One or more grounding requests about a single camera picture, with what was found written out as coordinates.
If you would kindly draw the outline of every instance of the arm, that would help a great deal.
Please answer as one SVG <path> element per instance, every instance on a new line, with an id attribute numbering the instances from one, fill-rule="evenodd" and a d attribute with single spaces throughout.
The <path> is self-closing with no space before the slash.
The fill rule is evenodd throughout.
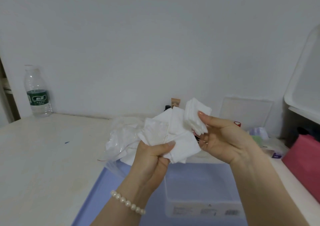
<path id="1" fill-rule="evenodd" d="M 199 117 L 209 125 L 199 145 L 230 164 L 249 226 L 309 225 L 250 135 L 228 120 Z"/>
<path id="2" fill-rule="evenodd" d="M 169 160 L 161 155 L 170 152 L 174 144 L 172 141 L 148 146 L 141 141 L 131 170 L 116 191 L 132 204 L 144 209 L 167 172 Z M 91 226 L 138 226 L 140 218 L 140 214 L 111 197 Z"/>

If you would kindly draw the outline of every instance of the bottle label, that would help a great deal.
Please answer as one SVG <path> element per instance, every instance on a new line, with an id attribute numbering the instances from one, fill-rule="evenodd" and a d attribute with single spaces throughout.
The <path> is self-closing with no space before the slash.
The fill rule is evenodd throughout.
<path id="1" fill-rule="evenodd" d="M 40 106 L 49 103 L 46 90 L 33 90 L 27 92 L 31 106 Z"/>

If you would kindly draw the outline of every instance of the plastic water bottle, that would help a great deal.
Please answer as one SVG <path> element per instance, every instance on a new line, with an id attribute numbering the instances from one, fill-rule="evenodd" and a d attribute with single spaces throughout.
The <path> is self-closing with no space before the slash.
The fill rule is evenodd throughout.
<path id="1" fill-rule="evenodd" d="M 48 91 L 40 71 L 33 65 L 25 65 L 24 87 L 26 89 L 33 115 L 47 117 L 52 113 Z"/>

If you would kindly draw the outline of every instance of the pink bag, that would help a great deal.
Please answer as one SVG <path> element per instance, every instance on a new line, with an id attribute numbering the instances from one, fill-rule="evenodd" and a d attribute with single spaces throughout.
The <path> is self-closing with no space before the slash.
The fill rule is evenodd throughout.
<path id="1" fill-rule="evenodd" d="M 320 203 L 320 143 L 311 135 L 299 135 L 282 161 Z"/>

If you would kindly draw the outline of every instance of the white tabletop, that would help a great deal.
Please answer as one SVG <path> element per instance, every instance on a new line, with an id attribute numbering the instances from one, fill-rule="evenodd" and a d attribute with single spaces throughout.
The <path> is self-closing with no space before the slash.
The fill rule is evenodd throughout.
<path id="1" fill-rule="evenodd" d="M 52 114 L 0 128 L 0 224 L 72 224 L 104 162 L 111 121 Z M 270 159 L 311 226 L 320 204 L 280 159 Z"/>

